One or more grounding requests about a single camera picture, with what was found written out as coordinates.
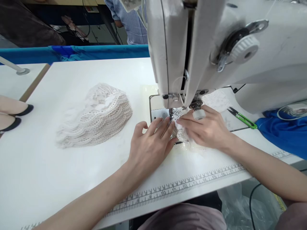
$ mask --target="striped shirt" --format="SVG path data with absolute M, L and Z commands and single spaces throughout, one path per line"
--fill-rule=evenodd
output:
M 148 43 L 146 28 L 143 26 L 135 10 L 131 10 L 127 13 L 120 0 L 105 0 L 105 3 L 112 13 L 112 18 L 115 21 L 120 20 L 125 27 L 128 36 L 128 44 L 135 45 Z

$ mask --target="table surface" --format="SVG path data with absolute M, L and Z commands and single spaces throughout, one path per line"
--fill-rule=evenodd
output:
M 88 90 L 99 82 L 107 83 L 127 93 L 133 115 L 123 130 L 108 141 L 91 147 L 59 149 L 55 133 L 68 107 L 85 98 Z M 144 85 L 153 85 L 154 74 L 150 58 L 94 60 L 54 63 L 28 99 L 35 109 L 24 116 L 17 129 L 0 140 L 0 222 L 4 229 L 44 221 L 75 198 L 89 191 L 113 174 L 128 158 L 130 140 L 135 125 L 145 120 L 149 124 L 148 97 Z M 230 88 L 223 89 L 239 112 Z M 225 113 L 227 119 L 232 115 Z M 241 122 L 232 128 L 242 127 Z M 280 151 L 258 130 L 244 129 L 237 136 L 270 154 Z M 288 164 L 299 157 L 285 154 Z M 235 164 L 227 155 L 214 150 L 187 150 L 176 145 L 162 165 L 134 193 L 167 184 L 199 173 Z M 167 199 L 114 214 L 101 220 L 95 229 L 152 212 L 216 189 L 246 180 L 245 172 L 226 180 L 180 193 Z
M 34 0 L 22 0 L 22 2 L 25 4 L 78 5 L 78 6 L 82 6 L 83 1 L 85 6 L 105 5 L 104 0 L 46 0 L 45 2 L 37 2 Z
M 21 68 L 28 68 L 30 73 L 26 75 L 17 75 L 16 70 L 6 65 L 0 65 L 0 95 L 7 96 L 15 100 L 25 101 L 44 76 L 49 68 L 49 65 L 41 63 L 23 64 L 18 66 Z

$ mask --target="pile of lace fabric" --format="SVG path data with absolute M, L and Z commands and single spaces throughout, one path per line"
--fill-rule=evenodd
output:
M 126 93 L 99 83 L 83 102 L 64 113 L 56 143 L 60 148 L 100 144 L 119 133 L 131 116 Z

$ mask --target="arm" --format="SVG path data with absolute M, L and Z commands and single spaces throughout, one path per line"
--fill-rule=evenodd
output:
M 146 122 L 138 123 L 127 162 L 101 184 L 66 205 L 35 230 L 92 229 L 110 209 L 152 174 L 173 148 L 177 139 L 169 138 L 175 123 L 167 126 L 169 118 L 166 118 L 155 132 L 161 121 L 162 118 L 155 119 L 145 134 L 142 134 L 142 130 L 147 129 Z
M 202 120 L 194 120 L 190 111 L 177 121 L 197 144 L 231 156 L 275 194 L 292 201 L 307 202 L 307 176 L 229 132 L 221 114 L 214 109 L 206 105 L 202 109 L 206 113 Z
M 112 18 L 115 22 L 115 25 L 118 27 L 118 28 L 121 28 L 123 27 L 123 24 L 121 22 L 121 19 L 117 16 L 116 14 L 116 11 L 114 9 L 114 2 L 113 1 L 110 1 L 110 0 L 105 0 L 105 4 L 106 6 L 109 8 L 109 10 L 111 11 L 111 14 L 112 14 Z
M 123 24 L 122 24 L 122 22 L 121 22 L 120 20 L 115 20 L 114 22 L 115 22 L 115 25 L 116 25 L 118 28 L 123 27 Z

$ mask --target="lace fabric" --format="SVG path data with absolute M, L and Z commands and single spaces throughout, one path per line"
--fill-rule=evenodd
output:
M 204 95 L 201 99 L 205 105 L 211 107 L 212 109 L 218 112 L 223 112 L 227 108 L 232 106 L 227 96 L 224 94 L 224 92 L 221 89 L 218 89 L 210 94 Z M 186 110 L 183 110 L 182 108 L 173 109 L 174 121 L 179 119 L 182 115 L 186 114 L 188 111 L 190 111 L 189 108 L 187 108 Z M 194 140 L 189 140 L 189 137 L 185 129 L 177 122 L 176 122 L 176 126 L 174 129 L 173 135 L 177 136 L 179 141 L 183 143 L 189 141 L 191 144 L 190 147 L 192 149 L 196 149 L 196 150 L 206 149 L 206 147 L 196 144 Z
M 99 83 L 80 105 L 64 113 L 56 143 L 60 148 L 100 144 L 119 133 L 131 116 L 126 93 Z

